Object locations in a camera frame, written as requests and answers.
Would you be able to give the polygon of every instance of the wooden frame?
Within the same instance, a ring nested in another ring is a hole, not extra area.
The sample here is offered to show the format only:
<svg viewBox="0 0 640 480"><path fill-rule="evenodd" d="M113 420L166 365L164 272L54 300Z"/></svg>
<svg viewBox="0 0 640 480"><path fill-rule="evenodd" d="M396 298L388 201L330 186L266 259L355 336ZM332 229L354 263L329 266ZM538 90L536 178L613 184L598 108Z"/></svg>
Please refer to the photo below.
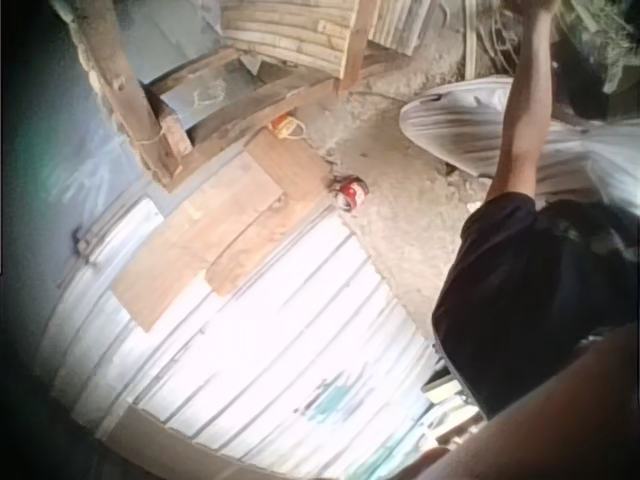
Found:
<svg viewBox="0 0 640 480"><path fill-rule="evenodd" d="M313 5L316 1L296 0L300 5ZM223 48L142 85L133 75L122 49L112 0L78 0L75 10L58 10L58 13L69 25L81 61L83 55L89 57L90 61L83 62L83 66L89 72L92 86L112 107L143 164L171 192L220 152L257 132L279 115L301 105L317 102L337 91L345 91L359 79L387 70L385 65L398 65L392 62L395 58L389 51L374 52L363 61L377 0L353 1L356 10L350 29L326 25L326 22L322 26L316 25L327 29L327 32L338 39L342 37L341 41L346 49L343 65L340 67L344 72L342 80L326 71L301 68L296 73L268 83L252 94L217 110L188 130L183 128L175 111L162 100L161 95L204 71L238 61L242 52L235 48ZM268 1L266 4L271 9L279 8L280 5ZM313 44L311 48L331 52L333 50L330 46ZM268 55L274 52L258 53ZM295 62L296 58L292 57L291 61Z"/></svg>

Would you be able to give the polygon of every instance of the black t-shirt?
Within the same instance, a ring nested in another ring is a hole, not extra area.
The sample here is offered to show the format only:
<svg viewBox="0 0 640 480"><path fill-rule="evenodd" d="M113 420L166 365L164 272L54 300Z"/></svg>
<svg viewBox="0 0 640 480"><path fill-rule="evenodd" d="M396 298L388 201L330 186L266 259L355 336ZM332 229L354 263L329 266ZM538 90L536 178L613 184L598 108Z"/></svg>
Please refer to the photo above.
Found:
<svg viewBox="0 0 640 480"><path fill-rule="evenodd" d="M640 223L603 204L503 194L477 210L433 315L451 370L489 418L594 332L637 322Z"/></svg>

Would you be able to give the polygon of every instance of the white pants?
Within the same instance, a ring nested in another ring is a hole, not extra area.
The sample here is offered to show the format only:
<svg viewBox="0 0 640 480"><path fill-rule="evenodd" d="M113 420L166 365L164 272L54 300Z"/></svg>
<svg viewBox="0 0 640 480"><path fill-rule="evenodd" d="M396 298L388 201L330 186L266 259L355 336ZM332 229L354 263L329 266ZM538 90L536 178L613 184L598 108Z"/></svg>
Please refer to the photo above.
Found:
<svg viewBox="0 0 640 480"><path fill-rule="evenodd" d="M455 167L493 178L511 83L490 77L429 90L402 109L400 128ZM640 119L588 128L553 121L539 162L537 196L600 198L640 215Z"/></svg>

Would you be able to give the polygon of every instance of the wooden post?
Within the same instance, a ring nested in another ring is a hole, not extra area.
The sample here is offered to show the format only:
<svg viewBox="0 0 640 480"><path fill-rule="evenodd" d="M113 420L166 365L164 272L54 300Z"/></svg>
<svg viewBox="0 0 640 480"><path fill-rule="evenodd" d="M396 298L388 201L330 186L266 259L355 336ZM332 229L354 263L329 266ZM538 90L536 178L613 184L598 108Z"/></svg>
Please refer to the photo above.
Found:
<svg viewBox="0 0 640 480"><path fill-rule="evenodd" d="M92 64L90 78L97 76L99 93L111 104L132 147L154 177L167 185L181 166L131 71L112 0L77 0L75 6L73 15L65 20L78 49L84 49Z"/></svg>
<svg viewBox="0 0 640 480"><path fill-rule="evenodd" d="M347 48L342 59L341 80L338 85L340 92L349 90L360 78L362 59L376 9L377 0L356 0Z"/></svg>

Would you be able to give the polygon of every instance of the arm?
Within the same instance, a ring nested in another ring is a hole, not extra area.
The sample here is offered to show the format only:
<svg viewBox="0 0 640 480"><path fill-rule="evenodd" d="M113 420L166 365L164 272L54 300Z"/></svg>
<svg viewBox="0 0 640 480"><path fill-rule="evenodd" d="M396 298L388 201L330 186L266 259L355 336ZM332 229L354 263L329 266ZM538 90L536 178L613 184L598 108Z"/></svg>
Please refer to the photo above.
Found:
<svg viewBox="0 0 640 480"><path fill-rule="evenodd" d="M526 0L524 35L504 116L502 148L487 201L506 192L535 196L538 159L551 124L551 23L558 0Z"/></svg>

